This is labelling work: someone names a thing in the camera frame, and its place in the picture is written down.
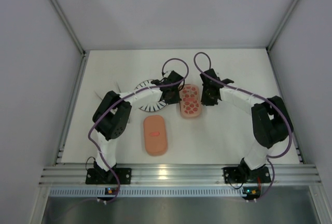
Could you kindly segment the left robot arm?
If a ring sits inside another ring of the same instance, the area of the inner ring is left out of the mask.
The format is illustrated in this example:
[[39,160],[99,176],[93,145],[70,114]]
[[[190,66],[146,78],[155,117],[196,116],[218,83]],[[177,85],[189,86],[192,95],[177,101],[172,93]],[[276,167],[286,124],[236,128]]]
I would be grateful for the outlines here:
[[147,82],[134,91],[107,92],[92,117],[94,125],[88,134],[98,151],[95,167],[104,173],[114,169],[118,139],[127,127],[132,110],[159,102],[178,103],[179,86],[184,80],[180,74],[171,71],[167,77]]

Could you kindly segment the pink lunch box lid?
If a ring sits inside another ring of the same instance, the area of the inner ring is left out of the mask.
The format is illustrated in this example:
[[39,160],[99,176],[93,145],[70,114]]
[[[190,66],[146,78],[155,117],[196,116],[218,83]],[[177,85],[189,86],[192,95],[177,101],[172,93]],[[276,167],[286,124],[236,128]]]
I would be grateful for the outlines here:
[[161,156],[168,150],[164,118],[160,115],[146,117],[143,121],[145,150],[150,156]]

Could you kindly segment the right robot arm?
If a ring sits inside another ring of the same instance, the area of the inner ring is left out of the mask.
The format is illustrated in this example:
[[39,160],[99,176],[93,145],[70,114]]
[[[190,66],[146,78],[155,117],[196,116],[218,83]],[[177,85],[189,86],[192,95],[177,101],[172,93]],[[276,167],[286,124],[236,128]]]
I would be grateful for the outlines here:
[[284,101],[279,96],[264,98],[255,93],[234,86],[231,79],[220,80],[210,68],[200,74],[203,82],[201,103],[204,106],[215,106],[219,102],[228,102],[249,114],[255,141],[248,154],[238,165],[238,177],[244,182],[251,181],[265,168],[268,158],[279,158],[280,155],[269,155],[269,150],[286,138],[292,138],[293,124]]

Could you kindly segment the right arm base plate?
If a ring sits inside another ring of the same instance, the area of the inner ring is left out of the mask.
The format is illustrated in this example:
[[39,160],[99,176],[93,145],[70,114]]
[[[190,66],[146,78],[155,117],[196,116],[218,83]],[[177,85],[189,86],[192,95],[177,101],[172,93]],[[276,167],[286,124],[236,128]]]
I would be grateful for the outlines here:
[[267,166],[263,166],[256,170],[245,170],[238,166],[230,166],[223,168],[225,183],[229,184],[255,184],[261,182],[267,184],[271,182],[270,172]]

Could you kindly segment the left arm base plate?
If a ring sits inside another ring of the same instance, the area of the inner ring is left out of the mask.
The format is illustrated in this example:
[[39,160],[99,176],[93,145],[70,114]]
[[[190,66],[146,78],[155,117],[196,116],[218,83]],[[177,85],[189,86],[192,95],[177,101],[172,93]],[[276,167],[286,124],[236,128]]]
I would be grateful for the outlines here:
[[[114,172],[121,185],[131,184],[130,168],[115,168]],[[118,181],[111,171],[97,170],[90,168],[87,170],[86,185],[117,185]]]

